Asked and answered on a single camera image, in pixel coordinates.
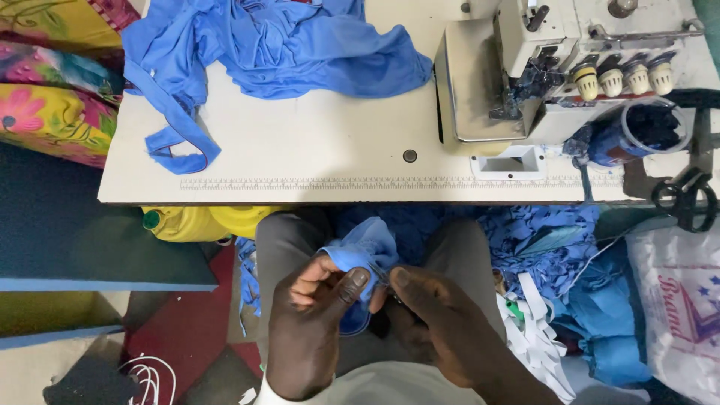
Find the white sleeve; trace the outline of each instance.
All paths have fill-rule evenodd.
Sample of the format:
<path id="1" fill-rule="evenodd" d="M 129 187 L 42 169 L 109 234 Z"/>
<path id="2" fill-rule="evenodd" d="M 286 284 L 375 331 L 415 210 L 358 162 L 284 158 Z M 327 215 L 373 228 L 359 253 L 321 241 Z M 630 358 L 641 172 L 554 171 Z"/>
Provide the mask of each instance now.
<path id="1" fill-rule="evenodd" d="M 263 375 L 263 384 L 260 386 L 260 393 L 254 405 L 320 405 L 324 403 L 321 397 L 323 397 L 322 393 L 305 401 L 288 401 L 272 390 L 267 378 Z"/>

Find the hand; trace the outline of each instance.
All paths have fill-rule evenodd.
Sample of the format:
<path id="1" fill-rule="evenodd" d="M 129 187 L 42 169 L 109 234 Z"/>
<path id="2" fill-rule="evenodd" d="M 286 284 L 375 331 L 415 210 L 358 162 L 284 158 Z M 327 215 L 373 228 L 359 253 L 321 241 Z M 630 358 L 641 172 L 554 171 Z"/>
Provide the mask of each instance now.
<path id="1" fill-rule="evenodd" d="M 403 266 L 390 272 L 390 286 L 424 322 L 416 322 L 390 298 L 392 327 L 404 331 L 400 341 L 414 345 L 415 354 L 425 357 L 419 360 L 432 362 L 450 382 L 474 389 L 488 404 L 559 403 L 552 390 L 515 359 L 457 284 L 437 272 Z"/>
<path id="2" fill-rule="evenodd" d="M 332 383 L 340 355 L 340 319 L 369 277 L 362 267 L 341 271 L 323 252 L 278 283 L 270 313 L 266 372 L 273 391 L 290 401 L 302 401 Z"/>

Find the grey trousers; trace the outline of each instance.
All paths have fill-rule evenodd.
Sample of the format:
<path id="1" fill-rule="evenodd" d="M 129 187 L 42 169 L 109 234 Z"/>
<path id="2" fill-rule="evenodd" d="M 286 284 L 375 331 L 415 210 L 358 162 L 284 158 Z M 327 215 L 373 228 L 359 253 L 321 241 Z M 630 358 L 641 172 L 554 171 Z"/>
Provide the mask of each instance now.
<path id="1" fill-rule="evenodd" d="M 305 265 L 319 248 L 333 238 L 332 228 L 319 208 L 278 212 L 257 227 L 258 282 L 262 302 L 257 345 L 262 364 L 267 364 L 272 296 L 277 283 Z M 471 219 L 444 224 L 428 240 L 423 267 L 453 280 L 480 307 L 490 325 L 504 341 L 505 326 L 495 300 L 487 238 Z M 336 374 L 343 375 L 373 362 L 413 361 L 400 343 L 389 335 L 380 339 L 369 331 L 340 339 Z"/>

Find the round hole on table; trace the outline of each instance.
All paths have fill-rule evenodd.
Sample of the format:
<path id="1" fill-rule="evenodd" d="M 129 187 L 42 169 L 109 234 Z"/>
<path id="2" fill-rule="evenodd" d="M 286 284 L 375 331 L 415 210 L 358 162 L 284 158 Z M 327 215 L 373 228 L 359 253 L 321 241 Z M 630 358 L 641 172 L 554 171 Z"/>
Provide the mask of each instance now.
<path id="1" fill-rule="evenodd" d="M 413 163 L 414 161 L 418 160 L 418 153 L 415 152 L 413 149 L 408 149 L 402 153 L 402 159 L 408 163 Z"/>

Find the fingernail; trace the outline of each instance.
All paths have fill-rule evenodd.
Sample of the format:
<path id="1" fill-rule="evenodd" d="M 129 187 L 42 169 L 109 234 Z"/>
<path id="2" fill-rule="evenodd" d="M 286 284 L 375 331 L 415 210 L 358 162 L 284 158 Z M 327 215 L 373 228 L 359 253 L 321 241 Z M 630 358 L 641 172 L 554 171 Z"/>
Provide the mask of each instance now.
<path id="1" fill-rule="evenodd" d="M 395 270 L 395 283 L 400 287 L 405 287 L 410 283 L 410 273 L 402 267 Z"/>
<path id="2" fill-rule="evenodd" d="M 350 274 L 350 280 L 352 280 L 354 285 L 362 287 L 367 281 L 367 274 L 365 274 L 365 272 L 360 269 L 354 269 L 352 271 L 352 274 Z"/>

